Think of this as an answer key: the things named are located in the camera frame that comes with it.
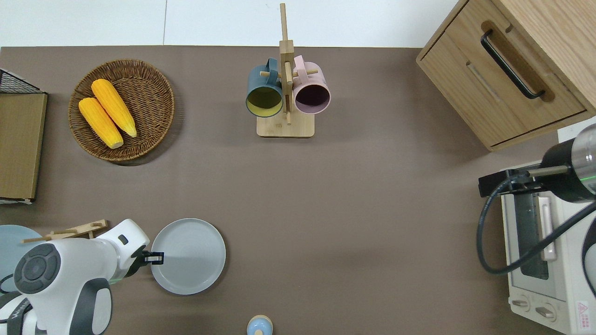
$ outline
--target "wooden mug stand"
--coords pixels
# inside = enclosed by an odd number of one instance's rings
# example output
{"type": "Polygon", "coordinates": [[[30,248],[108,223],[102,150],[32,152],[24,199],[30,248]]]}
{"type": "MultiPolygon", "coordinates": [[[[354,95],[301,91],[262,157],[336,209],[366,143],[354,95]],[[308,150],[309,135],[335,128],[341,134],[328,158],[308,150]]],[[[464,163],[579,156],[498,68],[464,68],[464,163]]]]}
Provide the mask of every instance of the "wooden mug stand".
{"type": "Polygon", "coordinates": [[[28,238],[26,240],[21,241],[21,243],[29,243],[29,242],[37,242],[37,241],[52,241],[52,240],[59,240],[61,238],[68,238],[68,237],[81,237],[83,235],[89,236],[89,238],[94,238],[94,231],[98,229],[107,228],[107,222],[105,220],[98,220],[93,221],[91,223],[76,226],[73,228],[60,230],[60,231],[51,231],[49,234],[38,237],[38,238],[28,238]]]}
{"type": "Polygon", "coordinates": [[[293,78],[298,76],[292,73],[294,68],[294,41],[288,39],[288,28],[285,19],[285,4],[280,4],[281,34],[280,41],[280,76],[281,92],[283,94],[283,110],[271,117],[257,117],[257,134],[261,137],[313,137],[315,135],[315,116],[302,113],[296,109],[292,87],[293,78]]]}

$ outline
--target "warning label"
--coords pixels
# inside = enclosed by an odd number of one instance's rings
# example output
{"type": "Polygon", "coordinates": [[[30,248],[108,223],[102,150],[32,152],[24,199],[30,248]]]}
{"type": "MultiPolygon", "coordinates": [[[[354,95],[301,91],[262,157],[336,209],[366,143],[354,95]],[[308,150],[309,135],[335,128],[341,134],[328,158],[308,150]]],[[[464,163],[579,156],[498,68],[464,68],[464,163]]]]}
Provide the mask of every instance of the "warning label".
{"type": "Polygon", "coordinates": [[[587,301],[576,302],[578,308],[578,328],[580,330],[591,330],[589,305],[587,301]]]}

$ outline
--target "small blue object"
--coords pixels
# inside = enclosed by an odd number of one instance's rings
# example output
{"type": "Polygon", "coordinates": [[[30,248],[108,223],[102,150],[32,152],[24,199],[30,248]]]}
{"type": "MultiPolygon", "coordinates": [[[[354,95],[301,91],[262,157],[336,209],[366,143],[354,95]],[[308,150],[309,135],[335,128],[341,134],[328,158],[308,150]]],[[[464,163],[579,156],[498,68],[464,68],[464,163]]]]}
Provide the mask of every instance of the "small blue object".
{"type": "Polygon", "coordinates": [[[250,319],[249,326],[246,327],[246,334],[258,335],[257,331],[259,330],[263,333],[263,335],[273,334],[273,323],[271,323],[271,320],[268,317],[264,315],[257,315],[250,319]]]}

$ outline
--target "corn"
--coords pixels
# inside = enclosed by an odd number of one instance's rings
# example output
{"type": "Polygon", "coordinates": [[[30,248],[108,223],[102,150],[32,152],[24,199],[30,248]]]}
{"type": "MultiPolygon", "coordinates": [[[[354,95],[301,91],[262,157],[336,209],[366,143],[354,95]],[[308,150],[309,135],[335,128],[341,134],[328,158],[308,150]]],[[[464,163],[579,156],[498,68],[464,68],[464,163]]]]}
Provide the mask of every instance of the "corn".
{"type": "Polygon", "coordinates": [[[91,84],[91,90],[114,123],[131,137],[136,137],[135,121],[111,82],[97,79],[91,84]]]}
{"type": "Polygon", "coordinates": [[[95,98],[84,98],[79,101],[79,110],[91,129],[110,149],[119,148],[124,141],[114,123],[95,98]]]}

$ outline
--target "wicker basket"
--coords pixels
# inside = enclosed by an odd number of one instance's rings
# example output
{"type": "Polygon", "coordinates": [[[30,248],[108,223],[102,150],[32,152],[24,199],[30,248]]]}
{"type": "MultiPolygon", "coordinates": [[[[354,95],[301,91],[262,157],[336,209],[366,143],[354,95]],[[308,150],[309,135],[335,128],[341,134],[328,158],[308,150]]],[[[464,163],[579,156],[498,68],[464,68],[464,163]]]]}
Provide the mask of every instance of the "wicker basket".
{"type": "Polygon", "coordinates": [[[111,162],[143,156],[166,136],[174,117],[174,94],[167,79],[150,64],[140,60],[114,60],[89,72],[75,87],[69,104],[69,125],[74,138],[90,155],[111,162]],[[120,131],[124,144],[110,149],[91,129],[79,111],[79,101],[93,97],[91,83],[109,80],[135,121],[137,137],[120,131]]]}

